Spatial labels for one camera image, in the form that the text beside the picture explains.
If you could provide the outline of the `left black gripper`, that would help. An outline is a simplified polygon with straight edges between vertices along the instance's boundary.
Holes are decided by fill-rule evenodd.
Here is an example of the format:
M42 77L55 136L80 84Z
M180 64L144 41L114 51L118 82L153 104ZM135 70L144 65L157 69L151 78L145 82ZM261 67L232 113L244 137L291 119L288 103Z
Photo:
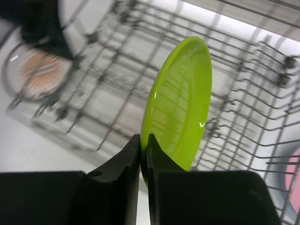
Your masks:
M0 17L21 27L21 38L34 48L72 60L64 38L57 0L2 0Z

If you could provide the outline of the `white plate floral pattern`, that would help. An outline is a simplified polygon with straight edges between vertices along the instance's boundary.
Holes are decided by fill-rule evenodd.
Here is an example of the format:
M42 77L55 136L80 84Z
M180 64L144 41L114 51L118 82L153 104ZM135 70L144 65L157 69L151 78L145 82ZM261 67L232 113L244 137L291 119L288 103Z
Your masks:
M45 52L31 53L21 66L21 85L26 85L25 97L42 99L53 93L67 76L69 62Z

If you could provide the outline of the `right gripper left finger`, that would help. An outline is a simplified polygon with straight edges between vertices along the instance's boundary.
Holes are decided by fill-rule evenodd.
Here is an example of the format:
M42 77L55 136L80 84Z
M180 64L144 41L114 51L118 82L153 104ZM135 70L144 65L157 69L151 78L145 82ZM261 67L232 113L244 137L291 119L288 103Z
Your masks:
M139 188L139 135L89 173L0 175L3 225L134 225Z

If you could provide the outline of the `green plate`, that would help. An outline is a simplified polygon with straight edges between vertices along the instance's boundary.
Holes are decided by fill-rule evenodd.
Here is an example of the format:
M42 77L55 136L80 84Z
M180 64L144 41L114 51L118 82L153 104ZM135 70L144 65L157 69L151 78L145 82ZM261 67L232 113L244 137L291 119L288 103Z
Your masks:
M203 137L212 92L212 62L205 41L181 41L159 70L143 115L140 146L143 180L148 182L146 146L154 134L161 149L188 171Z

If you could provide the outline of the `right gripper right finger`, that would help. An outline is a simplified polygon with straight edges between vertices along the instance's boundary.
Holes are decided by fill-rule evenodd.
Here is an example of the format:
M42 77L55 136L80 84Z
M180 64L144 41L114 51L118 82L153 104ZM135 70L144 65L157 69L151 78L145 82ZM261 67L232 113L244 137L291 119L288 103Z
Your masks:
M149 136L147 177L153 225L278 225L263 179L250 171L186 172Z

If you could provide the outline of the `grey wire dish rack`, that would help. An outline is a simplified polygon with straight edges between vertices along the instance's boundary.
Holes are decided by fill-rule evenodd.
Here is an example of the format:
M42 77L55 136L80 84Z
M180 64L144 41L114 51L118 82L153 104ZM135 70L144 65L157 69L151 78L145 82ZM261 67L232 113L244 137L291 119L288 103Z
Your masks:
M75 68L10 114L89 163L140 132L159 69L189 36L212 61L212 93L193 171L249 170L284 225L300 222L300 3L297 0L67 0Z

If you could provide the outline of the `white plate teal rim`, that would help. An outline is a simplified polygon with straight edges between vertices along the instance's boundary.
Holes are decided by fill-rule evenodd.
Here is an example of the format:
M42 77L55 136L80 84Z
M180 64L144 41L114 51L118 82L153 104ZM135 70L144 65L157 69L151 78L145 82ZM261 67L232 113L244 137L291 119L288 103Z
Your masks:
M49 94L42 99L36 99L36 100L32 98L26 98L24 92L26 85L25 84L21 85L20 74L21 74L22 63L31 53L37 51L42 52L41 50L29 47L24 42L20 42L11 50L11 52L6 57L2 68L1 78L3 80L4 88L11 96L13 97L19 96L21 100L26 100L26 101L39 101L50 95ZM60 88L62 88L65 82L67 81L68 70L70 69L71 66L71 62L70 61L68 62L69 62L69 66L67 69L67 76L65 78L65 81L63 81L62 84L54 92L59 91Z

